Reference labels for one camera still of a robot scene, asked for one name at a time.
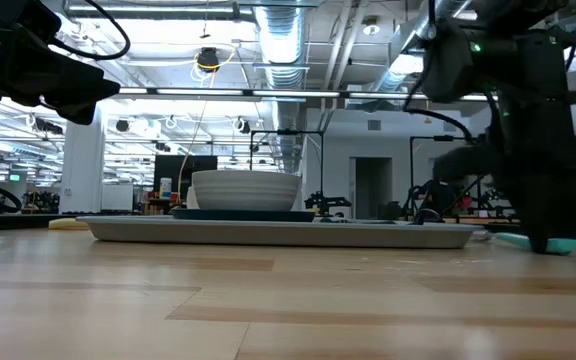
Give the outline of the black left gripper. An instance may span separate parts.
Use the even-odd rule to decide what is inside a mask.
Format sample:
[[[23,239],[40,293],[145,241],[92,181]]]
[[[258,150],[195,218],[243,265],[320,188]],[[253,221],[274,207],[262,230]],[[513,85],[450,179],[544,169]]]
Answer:
[[[121,85],[104,71],[51,51],[61,21],[39,0],[0,0],[0,89],[20,103],[40,98],[62,118],[90,125],[99,101]]]

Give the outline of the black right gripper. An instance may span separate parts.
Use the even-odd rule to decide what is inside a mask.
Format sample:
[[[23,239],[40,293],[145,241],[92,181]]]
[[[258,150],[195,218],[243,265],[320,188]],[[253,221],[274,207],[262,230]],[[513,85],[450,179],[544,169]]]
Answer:
[[[540,174],[511,171],[501,182],[530,249],[548,252],[552,240],[576,237],[576,173],[568,167],[576,160],[571,106],[558,100],[519,101],[503,92],[497,105],[487,129],[493,149],[512,167],[548,168],[543,183],[543,245]]]

